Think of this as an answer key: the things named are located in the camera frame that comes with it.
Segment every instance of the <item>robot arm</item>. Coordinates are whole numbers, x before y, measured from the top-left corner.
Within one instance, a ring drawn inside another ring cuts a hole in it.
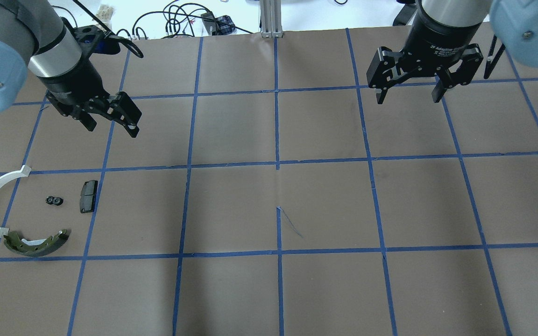
[[[367,71],[378,104],[387,90],[413,77],[438,76],[432,92],[468,85],[484,56],[470,44],[489,13],[496,36],[520,63],[538,67],[538,0],[417,0],[412,30],[401,51],[380,47]],[[460,62],[456,71],[450,69]]]
[[[129,40],[96,26],[73,28],[47,0],[0,0],[0,112],[15,101],[27,68],[47,87],[47,99],[64,117],[89,131],[96,113],[124,126],[135,138],[141,111],[124,92],[111,96],[88,60],[92,53],[115,55]]]

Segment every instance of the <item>small black round object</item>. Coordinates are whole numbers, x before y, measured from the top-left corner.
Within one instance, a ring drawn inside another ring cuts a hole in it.
[[[64,199],[61,197],[53,198],[53,205],[60,206],[64,203]]]

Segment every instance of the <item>dark green curved part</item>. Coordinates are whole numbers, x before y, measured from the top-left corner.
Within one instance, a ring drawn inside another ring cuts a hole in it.
[[[55,236],[49,236],[40,245],[27,245],[22,242],[22,238],[17,231],[10,231],[7,236],[4,236],[4,244],[8,250],[25,257],[42,257],[48,255],[68,241],[68,230],[64,229],[58,232]]]

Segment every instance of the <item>table surface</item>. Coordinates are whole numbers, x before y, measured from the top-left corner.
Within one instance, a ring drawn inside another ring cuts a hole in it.
[[[407,29],[94,56],[142,110],[136,139],[87,132],[28,79],[0,175],[33,171],[0,224],[71,234],[38,259],[0,243],[0,336],[538,335],[538,70],[504,56],[439,104],[425,78],[377,105],[365,70]]]

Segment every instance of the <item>white floor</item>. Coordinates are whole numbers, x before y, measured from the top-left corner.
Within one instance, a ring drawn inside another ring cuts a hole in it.
[[[49,0],[53,5],[66,7],[76,17],[79,26],[91,25],[88,15],[72,0]],[[126,28],[132,31],[134,21],[143,13],[161,11],[171,0],[81,0],[93,12],[101,4],[115,8],[111,18],[114,31]],[[178,0],[176,4],[196,2],[213,11],[218,17],[229,15],[236,26],[258,32],[260,9],[255,0]],[[333,0],[282,0],[282,26],[284,30],[327,30],[337,28],[361,28],[391,26],[403,6],[395,0],[348,0],[338,6]],[[139,21],[149,38],[166,36],[165,19],[162,14],[152,14]],[[200,19],[196,19],[195,35],[203,34]]]

